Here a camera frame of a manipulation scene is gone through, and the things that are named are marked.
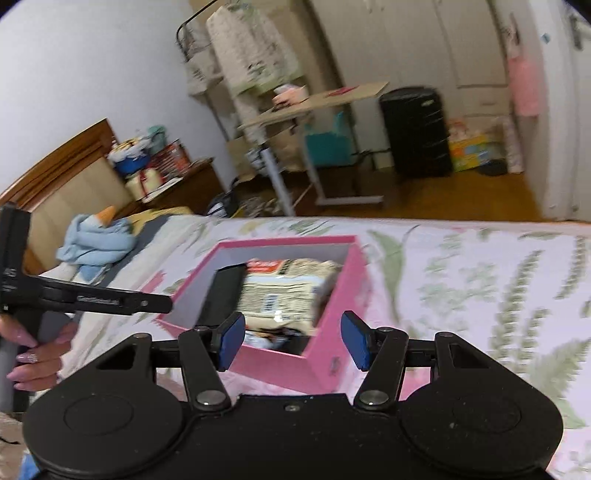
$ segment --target wardrobe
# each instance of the wardrobe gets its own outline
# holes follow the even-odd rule
[[[487,0],[310,0],[348,86],[436,88],[448,118],[477,127],[510,112],[498,29]],[[375,100],[353,106],[364,150],[388,148]]]

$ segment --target door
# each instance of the door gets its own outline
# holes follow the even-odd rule
[[[484,0],[467,0],[480,3]],[[433,87],[443,98],[446,116],[464,114],[454,63],[433,0],[376,0],[379,17],[395,55],[404,86]]]
[[[458,86],[506,86],[504,56],[488,2],[434,2],[452,52]]]
[[[312,4],[345,86],[381,80],[390,82],[388,90],[402,85],[376,0],[312,0]],[[352,108],[361,149],[389,148],[377,100],[355,102]]]
[[[578,104],[577,173],[573,216],[591,222],[591,26],[574,10],[569,18],[573,27],[574,70]]]

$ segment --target wooden floor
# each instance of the wooden floor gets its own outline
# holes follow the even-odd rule
[[[329,197],[351,196],[355,172],[327,170],[321,178]],[[361,193],[384,195],[383,206],[320,208],[309,194],[300,204],[300,216],[345,216],[356,218],[408,218],[435,220],[481,220],[543,222],[523,175],[486,177],[475,170],[437,179],[399,182],[389,170],[364,171]],[[305,176],[289,176],[288,188],[303,191]]]

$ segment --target white wall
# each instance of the white wall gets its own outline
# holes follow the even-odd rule
[[[120,140],[162,124],[191,158],[235,172],[207,106],[187,96],[186,0],[21,0],[0,20],[0,192],[107,117]]]
[[[515,15],[526,59],[537,68],[538,118],[519,118],[526,176],[544,216],[571,214],[576,146],[576,105],[570,39],[561,0],[495,0],[503,25]],[[547,34],[550,42],[543,41]]]

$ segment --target human hand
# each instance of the human hand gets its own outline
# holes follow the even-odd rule
[[[7,375],[7,379],[16,382],[14,388],[37,392],[57,385],[57,373],[61,370],[60,357],[72,348],[71,342],[77,330],[77,324],[68,323],[56,340],[39,345],[18,321],[10,315],[0,314],[0,336],[30,348],[17,355],[17,361],[25,365],[15,367]]]

